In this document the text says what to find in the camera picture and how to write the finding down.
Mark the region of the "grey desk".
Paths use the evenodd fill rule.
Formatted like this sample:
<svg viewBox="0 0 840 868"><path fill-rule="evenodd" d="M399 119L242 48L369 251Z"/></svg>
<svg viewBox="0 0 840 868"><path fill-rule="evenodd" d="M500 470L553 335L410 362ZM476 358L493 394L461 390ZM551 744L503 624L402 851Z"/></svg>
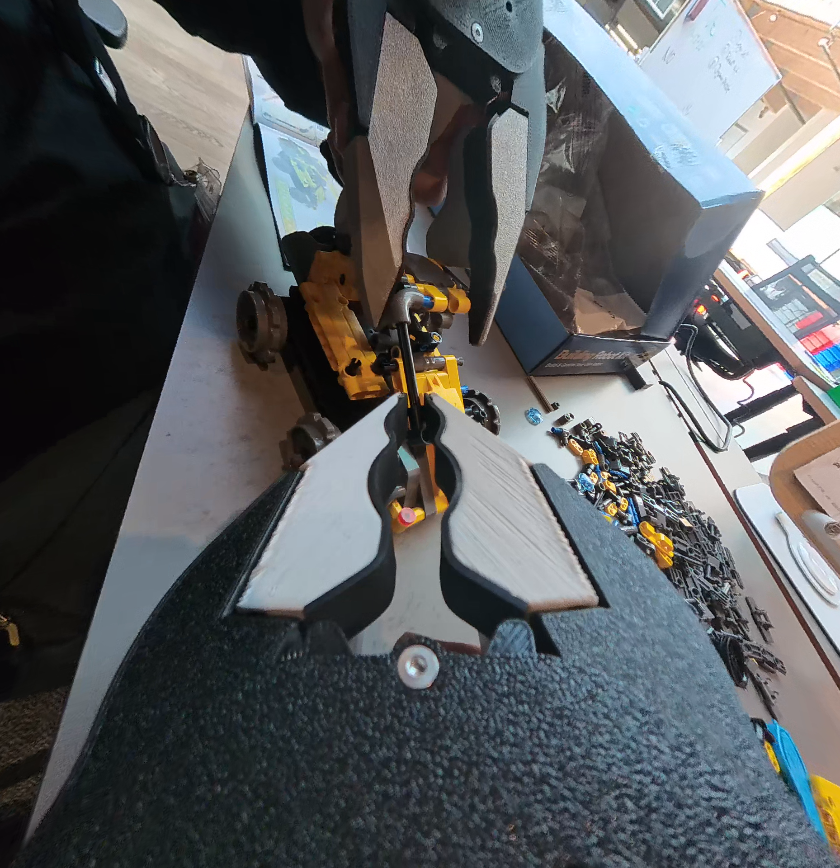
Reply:
<svg viewBox="0 0 840 868"><path fill-rule="evenodd" d="M358 656L236 613L283 524L278 386L195 289L16 866L837 866L686 603L550 469L599 613Z"/></svg>

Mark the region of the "black axle with grey elbow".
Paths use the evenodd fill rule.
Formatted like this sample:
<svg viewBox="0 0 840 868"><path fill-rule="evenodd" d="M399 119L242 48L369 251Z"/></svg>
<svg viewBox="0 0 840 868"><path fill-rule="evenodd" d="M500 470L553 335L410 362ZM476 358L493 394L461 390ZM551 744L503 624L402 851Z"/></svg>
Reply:
<svg viewBox="0 0 840 868"><path fill-rule="evenodd" d="M404 391L408 398L411 440L414 443L424 443L425 440L420 393L411 347L410 321L413 311L430 309L433 304L431 298L417 290L413 285L402 282L400 288L393 293L387 308L391 327L396 331L403 360Z"/></svg>

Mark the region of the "printed instruction sheet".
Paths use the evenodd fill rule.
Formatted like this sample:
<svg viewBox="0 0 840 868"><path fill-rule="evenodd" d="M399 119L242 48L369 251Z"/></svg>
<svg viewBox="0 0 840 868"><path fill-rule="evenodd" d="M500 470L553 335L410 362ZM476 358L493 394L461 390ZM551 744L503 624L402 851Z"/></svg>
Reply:
<svg viewBox="0 0 840 868"><path fill-rule="evenodd" d="M794 475L818 507L840 524L840 446L797 468Z"/></svg>

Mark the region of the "pile of small brick parts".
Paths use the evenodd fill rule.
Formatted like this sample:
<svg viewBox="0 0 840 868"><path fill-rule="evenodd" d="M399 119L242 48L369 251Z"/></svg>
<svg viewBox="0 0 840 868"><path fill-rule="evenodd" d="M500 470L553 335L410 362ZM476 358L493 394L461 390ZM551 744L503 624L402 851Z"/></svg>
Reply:
<svg viewBox="0 0 840 868"><path fill-rule="evenodd" d="M768 676L786 674L769 648L773 624L745 584L717 523L657 463L637 432L608 432L593 418L562 415L547 434L578 461L571 485L656 566L708 633L734 685L753 687L771 718L777 694Z"/></svg>

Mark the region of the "row of red blue bins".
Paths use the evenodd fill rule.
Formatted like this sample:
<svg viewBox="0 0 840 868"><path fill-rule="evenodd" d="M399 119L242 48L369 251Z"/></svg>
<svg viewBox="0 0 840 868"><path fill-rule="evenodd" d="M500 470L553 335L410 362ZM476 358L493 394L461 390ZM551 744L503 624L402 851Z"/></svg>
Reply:
<svg viewBox="0 0 840 868"><path fill-rule="evenodd" d="M799 342L814 362L840 383L840 325L826 325Z"/></svg>

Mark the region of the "clear plastic bag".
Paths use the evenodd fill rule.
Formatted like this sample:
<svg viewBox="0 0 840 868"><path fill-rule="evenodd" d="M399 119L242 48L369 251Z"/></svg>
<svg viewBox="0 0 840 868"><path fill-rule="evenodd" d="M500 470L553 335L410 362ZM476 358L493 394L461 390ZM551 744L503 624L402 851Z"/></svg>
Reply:
<svg viewBox="0 0 840 868"><path fill-rule="evenodd" d="M599 181L613 106L547 31L543 44L547 134L517 253L567 331L636 336L646 315L614 271Z"/></svg>

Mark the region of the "instruction sheet on wooden stand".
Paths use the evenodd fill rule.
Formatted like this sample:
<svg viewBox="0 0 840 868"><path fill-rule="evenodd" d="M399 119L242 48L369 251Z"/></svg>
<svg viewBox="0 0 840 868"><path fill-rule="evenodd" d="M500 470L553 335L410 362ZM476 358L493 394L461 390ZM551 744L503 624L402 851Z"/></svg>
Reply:
<svg viewBox="0 0 840 868"><path fill-rule="evenodd" d="M814 560L820 562L837 587L833 599L826 599L801 570L786 533L790 529L803 546L816 548L798 522L805 511L818 510L818 506L795 472L836 448L840 448L840 419L786 446L773 461L770 483L739 488L733 496L773 568L781 575L781 588L790 605L804 617L805 630L815 640L817 650L827 655L831 670L840 673L840 577L817 551Z"/></svg>

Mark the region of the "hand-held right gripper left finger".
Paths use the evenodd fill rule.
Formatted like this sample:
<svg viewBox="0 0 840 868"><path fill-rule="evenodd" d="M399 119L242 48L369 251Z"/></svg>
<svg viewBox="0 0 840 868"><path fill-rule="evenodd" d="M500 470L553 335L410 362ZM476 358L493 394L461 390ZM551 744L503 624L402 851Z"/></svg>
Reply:
<svg viewBox="0 0 840 868"><path fill-rule="evenodd" d="M390 605L388 510L399 480L405 396L393 395L301 467L236 603L241 613L332 622L347 638Z"/></svg>

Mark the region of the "blue cardboard box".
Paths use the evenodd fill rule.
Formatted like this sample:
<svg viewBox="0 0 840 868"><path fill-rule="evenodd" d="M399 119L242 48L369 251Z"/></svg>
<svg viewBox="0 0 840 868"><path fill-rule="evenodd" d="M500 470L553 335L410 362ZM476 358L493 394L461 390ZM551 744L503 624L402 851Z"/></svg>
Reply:
<svg viewBox="0 0 840 868"><path fill-rule="evenodd" d="M620 373L669 344L760 196L578 3L544 17L613 106L599 181L614 271L646 320L623 339L567 331L517 247L496 323L525 374Z"/></svg>

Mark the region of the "yellow black brick vehicle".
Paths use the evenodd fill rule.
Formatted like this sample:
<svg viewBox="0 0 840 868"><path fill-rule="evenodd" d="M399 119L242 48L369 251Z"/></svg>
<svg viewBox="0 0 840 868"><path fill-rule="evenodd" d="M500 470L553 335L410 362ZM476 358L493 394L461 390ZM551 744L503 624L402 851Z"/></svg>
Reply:
<svg viewBox="0 0 840 868"><path fill-rule="evenodd" d="M310 410L280 444L283 468L297 471L387 398L404 395L406 439L398 449L399 480L388 510L395 533L443 515L448 500L435 480L435 450L411 440L403 360L388 312L379 326L366 318L348 253L348 239L333 227L292 233L283 255L296 285L286 297L262 281L241 292L236 320L245 360L265 370L282 359ZM439 396L492 434L501 430L500 413L488 395L464 385L462 359L442 349L443 333L469 314L469 288L448 268L423 255L406 254L396 280L431 298L430 309L413 311L409 324L420 393Z"/></svg>

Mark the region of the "white board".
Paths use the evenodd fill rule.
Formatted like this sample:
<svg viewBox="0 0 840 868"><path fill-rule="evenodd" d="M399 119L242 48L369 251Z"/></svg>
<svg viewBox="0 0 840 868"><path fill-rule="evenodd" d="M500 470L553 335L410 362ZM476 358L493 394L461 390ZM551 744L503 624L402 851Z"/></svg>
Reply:
<svg viewBox="0 0 840 868"><path fill-rule="evenodd" d="M685 4L637 63L712 144L782 78L737 1Z"/></svg>

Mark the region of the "building instruction booklet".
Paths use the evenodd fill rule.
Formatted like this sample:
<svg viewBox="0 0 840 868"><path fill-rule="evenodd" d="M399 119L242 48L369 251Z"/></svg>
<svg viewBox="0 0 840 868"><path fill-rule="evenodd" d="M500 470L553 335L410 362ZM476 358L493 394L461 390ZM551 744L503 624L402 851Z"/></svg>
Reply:
<svg viewBox="0 0 840 868"><path fill-rule="evenodd" d="M242 60L255 155L282 252L285 235L334 225L340 187L319 149L327 130L289 110L252 58Z"/></svg>

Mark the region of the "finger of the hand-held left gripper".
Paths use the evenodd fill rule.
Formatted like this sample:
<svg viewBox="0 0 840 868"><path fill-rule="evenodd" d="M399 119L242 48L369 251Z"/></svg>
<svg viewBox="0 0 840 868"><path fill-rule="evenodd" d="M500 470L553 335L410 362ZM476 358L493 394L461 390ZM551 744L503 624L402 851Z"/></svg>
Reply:
<svg viewBox="0 0 840 868"><path fill-rule="evenodd" d="M403 269L437 85L420 41L388 10L351 9L348 22L361 131L344 150L336 228L349 236L364 315L379 326Z"/></svg>
<svg viewBox="0 0 840 868"><path fill-rule="evenodd" d="M448 163L448 190L427 232L427 255L469 274L469 342L494 322L529 200L530 114L497 107L461 133Z"/></svg>

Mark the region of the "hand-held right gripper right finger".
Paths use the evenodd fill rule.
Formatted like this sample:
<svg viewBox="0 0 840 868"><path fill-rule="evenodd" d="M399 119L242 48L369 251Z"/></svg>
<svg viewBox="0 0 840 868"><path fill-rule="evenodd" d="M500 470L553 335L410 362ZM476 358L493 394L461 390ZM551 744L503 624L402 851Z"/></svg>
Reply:
<svg viewBox="0 0 840 868"><path fill-rule="evenodd" d="M440 584L448 608L490 638L505 621L599 606L599 592L533 465L449 402L430 396L425 434L448 500Z"/></svg>

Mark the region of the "person's left hand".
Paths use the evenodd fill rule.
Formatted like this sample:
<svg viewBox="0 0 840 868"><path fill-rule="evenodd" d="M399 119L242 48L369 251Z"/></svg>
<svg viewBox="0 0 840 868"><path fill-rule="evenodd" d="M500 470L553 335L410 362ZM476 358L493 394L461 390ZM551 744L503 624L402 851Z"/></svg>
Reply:
<svg viewBox="0 0 840 868"><path fill-rule="evenodd" d="M437 96L428 149L415 171L413 201L437 207L447 195L451 154L462 146L469 130L484 120L484 109L469 95L443 78L436 79Z"/></svg>

